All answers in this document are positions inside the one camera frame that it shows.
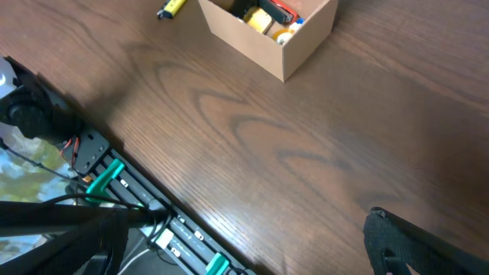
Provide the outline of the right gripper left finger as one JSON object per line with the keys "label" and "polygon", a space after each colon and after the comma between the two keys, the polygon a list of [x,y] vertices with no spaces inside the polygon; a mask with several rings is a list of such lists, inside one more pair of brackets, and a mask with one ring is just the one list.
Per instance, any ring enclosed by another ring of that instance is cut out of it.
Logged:
{"label": "right gripper left finger", "polygon": [[124,257],[130,211],[120,208],[2,208],[1,236],[57,234],[1,265],[2,274],[74,274],[94,256],[94,274],[116,274]]}

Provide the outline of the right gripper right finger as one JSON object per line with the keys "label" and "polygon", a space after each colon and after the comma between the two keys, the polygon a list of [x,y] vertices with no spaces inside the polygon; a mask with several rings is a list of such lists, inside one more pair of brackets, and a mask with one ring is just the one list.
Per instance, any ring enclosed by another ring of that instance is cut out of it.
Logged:
{"label": "right gripper right finger", "polygon": [[364,246],[376,275],[487,274],[488,262],[414,224],[373,207],[365,219]]}

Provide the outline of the yellow tape roll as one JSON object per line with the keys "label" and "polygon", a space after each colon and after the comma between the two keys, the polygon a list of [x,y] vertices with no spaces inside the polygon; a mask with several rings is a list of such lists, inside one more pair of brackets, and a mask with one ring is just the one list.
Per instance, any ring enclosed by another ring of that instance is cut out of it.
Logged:
{"label": "yellow tape roll", "polygon": [[284,45],[295,33],[295,30],[290,28],[284,28],[276,31],[272,35],[272,39],[279,45]]}

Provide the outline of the yellow highlighter marker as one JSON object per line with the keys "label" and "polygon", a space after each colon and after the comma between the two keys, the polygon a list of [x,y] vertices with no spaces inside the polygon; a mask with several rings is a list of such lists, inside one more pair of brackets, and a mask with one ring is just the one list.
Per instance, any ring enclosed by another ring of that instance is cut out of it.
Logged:
{"label": "yellow highlighter marker", "polygon": [[176,13],[183,7],[186,0],[166,0],[160,10],[157,12],[157,18],[159,20],[168,18],[172,19]]}

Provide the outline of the white blue staples box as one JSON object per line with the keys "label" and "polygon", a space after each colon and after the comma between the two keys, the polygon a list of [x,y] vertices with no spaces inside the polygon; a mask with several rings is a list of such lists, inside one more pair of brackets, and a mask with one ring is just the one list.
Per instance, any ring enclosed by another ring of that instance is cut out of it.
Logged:
{"label": "white blue staples box", "polygon": [[291,24],[290,26],[291,27],[294,27],[294,28],[299,28],[303,25],[304,23],[304,19],[303,18],[298,18],[293,24]]}

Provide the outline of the brown cardboard box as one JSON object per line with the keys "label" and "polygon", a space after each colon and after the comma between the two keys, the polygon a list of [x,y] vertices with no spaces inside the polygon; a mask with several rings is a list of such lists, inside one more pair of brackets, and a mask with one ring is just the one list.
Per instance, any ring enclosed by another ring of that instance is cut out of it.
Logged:
{"label": "brown cardboard box", "polygon": [[304,20],[292,37],[278,44],[228,12],[230,1],[199,0],[210,31],[257,65],[286,81],[330,35],[338,0],[285,0]]}

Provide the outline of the red black stapler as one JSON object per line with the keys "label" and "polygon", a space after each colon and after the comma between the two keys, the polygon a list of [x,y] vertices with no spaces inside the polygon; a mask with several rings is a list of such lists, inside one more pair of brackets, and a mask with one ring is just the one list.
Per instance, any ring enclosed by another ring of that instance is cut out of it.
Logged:
{"label": "red black stapler", "polygon": [[281,0],[258,0],[258,6],[279,24],[292,24],[299,18],[298,13]]}

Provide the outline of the yellow sticky note pad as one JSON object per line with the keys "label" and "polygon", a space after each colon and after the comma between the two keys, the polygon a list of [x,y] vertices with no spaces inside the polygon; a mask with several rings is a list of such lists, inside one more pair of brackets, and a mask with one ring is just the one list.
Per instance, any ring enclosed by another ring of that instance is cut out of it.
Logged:
{"label": "yellow sticky note pad", "polygon": [[266,34],[273,24],[273,18],[263,9],[257,6],[251,7],[244,15],[243,21],[261,34]]}

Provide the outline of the black glossy tape dispenser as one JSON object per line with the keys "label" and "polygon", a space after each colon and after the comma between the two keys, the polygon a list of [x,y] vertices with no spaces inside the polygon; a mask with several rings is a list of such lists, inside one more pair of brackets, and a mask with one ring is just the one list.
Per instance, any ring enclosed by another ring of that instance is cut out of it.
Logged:
{"label": "black glossy tape dispenser", "polygon": [[234,0],[229,12],[236,18],[243,18],[255,6],[258,6],[258,0]]}

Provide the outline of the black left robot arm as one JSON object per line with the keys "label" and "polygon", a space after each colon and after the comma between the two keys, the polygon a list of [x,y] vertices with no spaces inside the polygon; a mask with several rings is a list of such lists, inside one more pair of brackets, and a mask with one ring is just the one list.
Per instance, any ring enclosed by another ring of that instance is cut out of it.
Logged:
{"label": "black left robot arm", "polygon": [[1,58],[1,122],[26,138],[60,144],[83,129],[81,118],[47,82],[12,57]]}

